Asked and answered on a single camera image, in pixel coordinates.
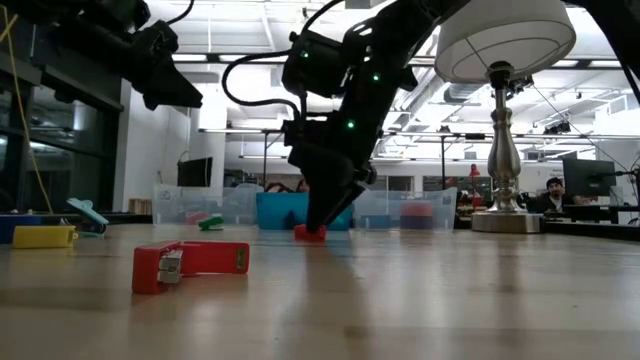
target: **wooden table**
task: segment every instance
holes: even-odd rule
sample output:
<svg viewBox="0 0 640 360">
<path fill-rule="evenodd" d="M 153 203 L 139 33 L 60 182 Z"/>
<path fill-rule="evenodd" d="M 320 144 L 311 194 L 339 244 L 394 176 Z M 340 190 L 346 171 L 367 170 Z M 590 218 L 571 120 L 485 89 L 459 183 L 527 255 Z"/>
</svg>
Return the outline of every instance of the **wooden table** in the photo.
<svg viewBox="0 0 640 360">
<path fill-rule="evenodd" d="M 0 359 L 638 359 L 640 247 L 556 235 L 112 226 L 0 248 Z M 130 292 L 134 247 L 252 244 L 248 276 Z"/>
</svg>

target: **lamp stand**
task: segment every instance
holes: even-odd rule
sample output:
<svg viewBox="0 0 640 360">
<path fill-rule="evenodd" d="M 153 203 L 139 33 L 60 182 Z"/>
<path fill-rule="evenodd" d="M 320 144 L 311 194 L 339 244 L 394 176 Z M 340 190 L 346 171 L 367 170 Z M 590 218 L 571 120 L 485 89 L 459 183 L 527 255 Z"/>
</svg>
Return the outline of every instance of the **lamp stand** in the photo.
<svg viewBox="0 0 640 360">
<path fill-rule="evenodd" d="M 493 191 L 493 206 L 485 212 L 474 213 L 472 229 L 493 233 L 539 233 L 539 214 L 529 214 L 518 206 L 516 179 L 520 174 L 520 156 L 511 138 L 511 109 L 507 107 L 507 86 L 513 74 L 507 62 L 496 62 L 487 76 L 495 90 L 496 109 L 491 113 L 495 136 L 489 153 L 488 171 L 497 183 Z"/>
</svg>

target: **metal clip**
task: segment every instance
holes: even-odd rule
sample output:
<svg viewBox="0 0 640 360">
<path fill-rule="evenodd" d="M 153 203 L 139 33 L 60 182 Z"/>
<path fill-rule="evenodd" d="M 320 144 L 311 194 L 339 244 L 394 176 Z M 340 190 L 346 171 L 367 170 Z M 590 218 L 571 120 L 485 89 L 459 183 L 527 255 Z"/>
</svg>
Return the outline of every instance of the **metal clip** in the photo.
<svg viewBox="0 0 640 360">
<path fill-rule="evenodd" d="M 160 257 L 158 281 L 165 284 L 177 284 L 180 281 L 182 250 L 171 250 Z"/>
</svg>

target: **computer monitor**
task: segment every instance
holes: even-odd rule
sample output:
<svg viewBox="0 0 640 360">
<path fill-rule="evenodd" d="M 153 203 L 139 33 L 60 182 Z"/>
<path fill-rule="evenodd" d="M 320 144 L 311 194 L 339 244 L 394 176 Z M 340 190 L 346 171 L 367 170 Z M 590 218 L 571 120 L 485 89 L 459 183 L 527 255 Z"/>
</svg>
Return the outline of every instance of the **computer monitor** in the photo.
<svg viewBox="0 0 640 360">
<path fill-rule="evenodd" d="M 178 163 L 178 186 L 211 186 L 213 158 L 182 161 Z"/>
<path fill-rule="evenodd" d="M 574 196 L 610 196 L 616 186 L 616 169 L 611 161 L 563 159 L 564 186 Z"/>
</svg>

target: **plastic bin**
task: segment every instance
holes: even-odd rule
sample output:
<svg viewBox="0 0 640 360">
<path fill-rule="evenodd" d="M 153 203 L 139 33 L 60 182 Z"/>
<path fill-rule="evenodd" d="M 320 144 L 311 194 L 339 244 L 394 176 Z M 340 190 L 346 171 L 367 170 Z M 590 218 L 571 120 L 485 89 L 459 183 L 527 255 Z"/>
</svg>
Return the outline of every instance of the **plastic bin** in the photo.
<svg viewBox="0 0 640 360">
<path fill-rule="evenodd" d="M 195 225 L 211 215 L 221 215 L 225 224 L 255 225 L 256 194 L 261 191 L 250 184 L 222 189 L 156 185 L 153 224 Z"/>
<path fill-rule="evenodd" d="M 259 193 L 256 197 L 258 227 L 262 230 L 293 230 L 307 219 L 309 194 Z M 329 225 L 329 231 L 347 231 L 351 225 L 353 207 L 348 207 Z"/>
<path fill-rule="evenodd" d="M 453 231 L 456 188 L 419 194 L 366 191 L 355 201 L 356 227 Z"/>
</svg>

